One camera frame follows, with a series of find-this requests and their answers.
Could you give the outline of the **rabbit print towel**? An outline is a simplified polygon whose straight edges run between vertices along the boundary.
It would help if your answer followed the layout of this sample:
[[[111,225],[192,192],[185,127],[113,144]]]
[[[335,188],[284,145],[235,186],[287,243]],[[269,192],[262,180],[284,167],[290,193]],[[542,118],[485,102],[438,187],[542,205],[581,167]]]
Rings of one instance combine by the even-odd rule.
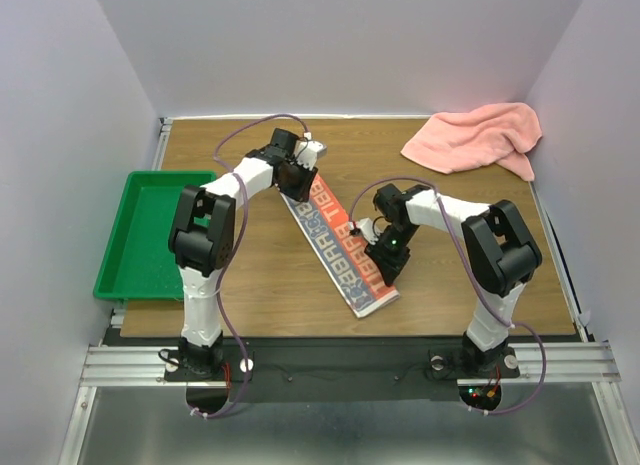
[[[317,176],[309,200],[283,198],[307,242],[353,314],[365,318],[399,297],[386,286],[374,262],[365,253],[366,240],[353,235],[347,210],[325,181]]]

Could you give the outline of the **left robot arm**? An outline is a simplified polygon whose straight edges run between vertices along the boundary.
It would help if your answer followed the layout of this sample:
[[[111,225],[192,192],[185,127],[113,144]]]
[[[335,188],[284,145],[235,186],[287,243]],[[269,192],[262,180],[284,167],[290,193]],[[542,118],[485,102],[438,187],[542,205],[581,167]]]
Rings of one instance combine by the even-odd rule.
[[[178,357],[172,364],[202,379],[221,371],[220,285],[240,242],[236,211],[242,208],[247,221],[249,200],[272,187],[297,202],[308,201],[317,161],[326,151],[309,131],[298,136],[276,128],[267,145],[249,151],[235,168],[205,185],[184,187],[168,239],[184,305]]]

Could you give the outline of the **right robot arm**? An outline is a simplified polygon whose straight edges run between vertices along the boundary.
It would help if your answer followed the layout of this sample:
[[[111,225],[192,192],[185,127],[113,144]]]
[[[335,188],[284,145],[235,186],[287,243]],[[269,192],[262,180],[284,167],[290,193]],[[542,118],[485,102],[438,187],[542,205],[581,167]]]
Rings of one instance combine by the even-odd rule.
[[[350,233],[367,242],[365,254],[387,286],[410,258],[409,242],[421,226],[447,232],[476,293],[478,303],[463,334],[457,359],[472,375],[482,375],[506,351],[513,313],[526,284],[542,263],[541,251],[516,205],[468,202],[418,184],[405,191],[393,184],[379,188],[374,208],[387,222],[349,223]]]

